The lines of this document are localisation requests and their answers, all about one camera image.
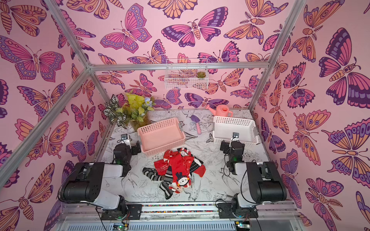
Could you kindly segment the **red penguin sock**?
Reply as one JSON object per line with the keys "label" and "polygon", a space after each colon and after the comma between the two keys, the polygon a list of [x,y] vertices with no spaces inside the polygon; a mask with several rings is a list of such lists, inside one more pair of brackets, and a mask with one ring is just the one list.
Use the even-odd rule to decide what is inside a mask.
{"label": "red penguin sock", "polygon": [[182,175],[181,173],[177,173],[176,175],[172,174],[172,183],[169,185],[169,188],[176,193],[181,193],[183,188],[189,187],[191,185],[191,176],[189,175]]}

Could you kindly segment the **red snowflake santa sock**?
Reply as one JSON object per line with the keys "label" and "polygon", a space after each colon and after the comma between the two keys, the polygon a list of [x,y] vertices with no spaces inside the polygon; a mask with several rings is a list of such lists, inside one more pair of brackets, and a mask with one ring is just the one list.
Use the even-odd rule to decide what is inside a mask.
{"label": "red snowflake santa sock", "polygon": [[169,166],[171,166],[173,175],[176,175],[177,173],[181,173],[182,175],[189,175],[190,166],[194,161],[193,156],[183,157],[179,152],[174,152],[171,150],[165,152],[163,159],[166,159]]}

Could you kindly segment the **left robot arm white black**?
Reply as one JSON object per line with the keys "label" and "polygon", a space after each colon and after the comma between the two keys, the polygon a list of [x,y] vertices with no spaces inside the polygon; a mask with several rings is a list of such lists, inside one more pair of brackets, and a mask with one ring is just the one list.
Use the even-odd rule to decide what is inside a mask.
{"label": "left robot arm white black", "polygon": [[131,170],[132,156],[141,153],[140,142],[134,146],[122,142],[113,150],[113,163],[81,162],[62,181],[58,200],[66,204],[85,203],[102,209],[101,218],[122,220],[129,217],[130,209],[122,195],[107,190],[104,180],[123,179]]}

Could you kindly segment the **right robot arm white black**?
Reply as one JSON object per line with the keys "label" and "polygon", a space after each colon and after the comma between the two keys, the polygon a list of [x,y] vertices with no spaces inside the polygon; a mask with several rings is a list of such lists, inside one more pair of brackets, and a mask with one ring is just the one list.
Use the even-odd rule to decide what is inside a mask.
{"label": "right robot arm white black", "polygon": [[220,150],[228,157],[226,167],[233,175],[242,175],[240,192],[230,202],[218,199],[215,206],[219,218],[258,218],[257,206],[287,199],[287,191],[273,162],[244,162],[245,144],[222,141]]}

